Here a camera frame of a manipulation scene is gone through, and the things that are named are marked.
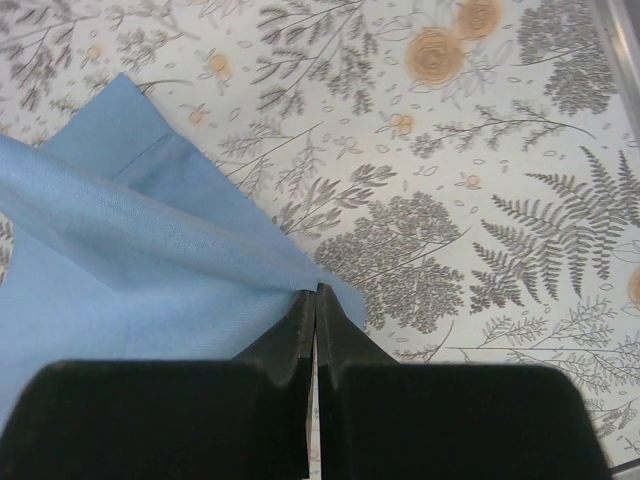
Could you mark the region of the light blue long sleeve shirt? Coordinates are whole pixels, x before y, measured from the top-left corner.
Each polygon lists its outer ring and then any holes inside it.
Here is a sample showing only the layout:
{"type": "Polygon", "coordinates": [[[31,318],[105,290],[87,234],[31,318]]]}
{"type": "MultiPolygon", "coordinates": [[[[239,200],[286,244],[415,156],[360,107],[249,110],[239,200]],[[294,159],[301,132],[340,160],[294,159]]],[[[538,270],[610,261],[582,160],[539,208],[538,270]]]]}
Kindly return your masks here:
{"type": "Polygon", "coordinates": [[[1,210],[3,418],[56,361],[233,357],[320,284],[366,318],[122,75],[42,145],[2,138],[1,210]]]}

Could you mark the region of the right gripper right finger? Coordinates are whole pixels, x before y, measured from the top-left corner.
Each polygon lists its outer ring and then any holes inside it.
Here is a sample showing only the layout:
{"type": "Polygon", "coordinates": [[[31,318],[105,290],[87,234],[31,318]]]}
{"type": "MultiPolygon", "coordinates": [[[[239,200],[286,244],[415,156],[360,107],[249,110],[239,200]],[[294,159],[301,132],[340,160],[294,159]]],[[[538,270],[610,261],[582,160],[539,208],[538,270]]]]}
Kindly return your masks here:
{"type": "Polygon", "coordinates": [[[402,364],[316,295],[325,479],[607,479],[579,391],[539,365],[402,364]]]}

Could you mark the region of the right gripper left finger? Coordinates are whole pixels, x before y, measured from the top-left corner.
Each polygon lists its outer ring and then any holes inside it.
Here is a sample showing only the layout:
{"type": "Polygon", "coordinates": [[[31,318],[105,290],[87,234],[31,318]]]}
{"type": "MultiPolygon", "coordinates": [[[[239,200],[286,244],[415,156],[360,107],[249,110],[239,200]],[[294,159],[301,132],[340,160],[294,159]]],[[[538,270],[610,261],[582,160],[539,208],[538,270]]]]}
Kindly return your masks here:
{"type": "Polygon", "coordinates": [[[227,361],[60,361],[1,436],[5,479],[305,479],[315,296],[227,361]]]}

